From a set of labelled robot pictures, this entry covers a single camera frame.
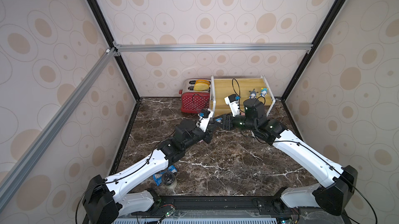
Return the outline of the Doraemon figure grey costume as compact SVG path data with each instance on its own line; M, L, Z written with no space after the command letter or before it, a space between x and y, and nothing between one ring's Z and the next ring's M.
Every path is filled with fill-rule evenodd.
M252 91L249 92L249 99L254 99L257 97L258 92L256 92L255 89L253 89Z

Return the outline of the Doraemon figure teal ball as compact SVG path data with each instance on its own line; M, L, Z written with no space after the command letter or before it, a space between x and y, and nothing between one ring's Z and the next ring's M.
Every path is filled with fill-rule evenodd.
M262 88L260 92L260 96L265 98L268 95L269 90L267 88Z

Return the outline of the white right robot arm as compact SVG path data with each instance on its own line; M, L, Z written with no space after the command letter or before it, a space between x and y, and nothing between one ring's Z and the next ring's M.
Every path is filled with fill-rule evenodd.
M237 102L230 104L231 113L214 117L212 121L225 130L250 130L253 138L284 152L306 169L317 183L307 187L285 188L280 204L289 208L321 208L340 216L355 193L358 172L331 161L304 143L284 124L268 119L264 105L255 98L244 101L245 114L240 114Z

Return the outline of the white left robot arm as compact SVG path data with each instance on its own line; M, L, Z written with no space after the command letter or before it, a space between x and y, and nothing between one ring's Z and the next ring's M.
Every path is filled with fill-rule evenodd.
M106 178L100 175L93 177L80 199L89 222L114 222L122 215L122 211L127 210L127 204L122 200L133 188L182 159L186 151L195 144L201 141L210 143L213 131L221 122L221 118L202 118L197 122L183 120L144 159Z

